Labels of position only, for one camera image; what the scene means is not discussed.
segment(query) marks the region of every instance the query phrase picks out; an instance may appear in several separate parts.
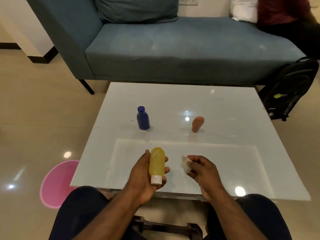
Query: blue bottle cap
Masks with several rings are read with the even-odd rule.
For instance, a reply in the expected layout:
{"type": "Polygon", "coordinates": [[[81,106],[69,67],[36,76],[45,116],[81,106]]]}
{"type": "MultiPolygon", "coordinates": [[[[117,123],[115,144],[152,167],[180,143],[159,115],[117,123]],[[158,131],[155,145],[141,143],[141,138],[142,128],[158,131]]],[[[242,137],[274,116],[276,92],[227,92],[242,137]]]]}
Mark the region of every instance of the blue bottle cap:
{"type": "Polygon", "coordinates": [[[138,112],[143,112],[143,111],[145,111],[145,108],[143,106],[139,106],[138,107],[138,112]]]}

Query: backpack logo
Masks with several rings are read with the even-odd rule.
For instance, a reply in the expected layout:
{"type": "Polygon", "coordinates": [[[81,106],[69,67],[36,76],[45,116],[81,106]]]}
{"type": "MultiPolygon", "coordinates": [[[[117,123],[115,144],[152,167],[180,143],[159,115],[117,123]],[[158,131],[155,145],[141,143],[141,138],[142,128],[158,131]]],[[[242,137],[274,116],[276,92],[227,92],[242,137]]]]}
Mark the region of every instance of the backpack logo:
{"type": "Polygon", "coordinates": [[[278,94],[274,95],[273,97],[274,97],[275,99],[278,99],[278,98],[285,97],[285,96],[287,96],[287,94],[280,94],[280,93],[278,93],[278,94]]]}

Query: blue sofa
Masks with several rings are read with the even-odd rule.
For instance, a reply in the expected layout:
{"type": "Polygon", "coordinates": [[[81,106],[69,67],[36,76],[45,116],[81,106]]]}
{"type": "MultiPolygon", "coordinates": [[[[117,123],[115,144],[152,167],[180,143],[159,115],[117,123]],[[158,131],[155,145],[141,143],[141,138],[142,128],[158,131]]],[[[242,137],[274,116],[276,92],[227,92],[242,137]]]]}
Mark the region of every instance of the blue sofa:
{"type": "Polygon", "coordinates": [[[94,0],[27,0],[75,78],[266,85],[305,56],[293,43],[228,17],[103,24],[94,0]]]}

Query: sofa leg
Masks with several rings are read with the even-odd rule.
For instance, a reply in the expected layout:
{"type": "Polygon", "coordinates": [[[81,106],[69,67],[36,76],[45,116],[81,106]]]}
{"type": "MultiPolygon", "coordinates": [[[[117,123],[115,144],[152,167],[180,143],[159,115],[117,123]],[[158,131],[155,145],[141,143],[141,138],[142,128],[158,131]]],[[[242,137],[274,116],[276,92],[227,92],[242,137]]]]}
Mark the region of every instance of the sofa leg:
{"type": "Polygon", "coordinates": [[[88,90],[88,92],[89,92],[91,95],[94,95],[94,91],[90,88],[90,86],[86,83],[85,80],[79,79],[79,81],[80,81],[81,84],[86,88],[86,90],[88,90]]]}

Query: hand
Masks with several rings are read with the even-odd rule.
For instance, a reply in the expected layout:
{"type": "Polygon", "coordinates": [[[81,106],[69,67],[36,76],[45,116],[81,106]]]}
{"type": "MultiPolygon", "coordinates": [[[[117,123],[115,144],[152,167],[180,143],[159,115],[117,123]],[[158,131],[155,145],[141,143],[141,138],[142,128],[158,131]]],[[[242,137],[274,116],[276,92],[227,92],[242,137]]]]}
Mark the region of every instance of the hand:
{"type": "Polygon", "coordinates": [[[191,168],[188,175],[199,184],[203,197],[212,202],[217,193],[225,191],[216,165],[203,156],[189,155],[187,158],[191,160],[187,162],[191,168]]]}
{"type": "MultiPolygon", "coordinates": [[[[146,152],[139,158],[137,163],[131,170],[129,180],[125,186],[126,189],[131,190],[138,199],[139,206],[142,206],[146,202],[148,202],[153,193],[162,188],[167,179],[165,176],[162,177],[162,185],[151,185],[150,180],[151,176],[149,174],[149,164],[150,164],[150,152],[146,150],[146,152]]],[[[169,167],[164,168],[164,173],[168,173],[170,171],[169,167]]]]}

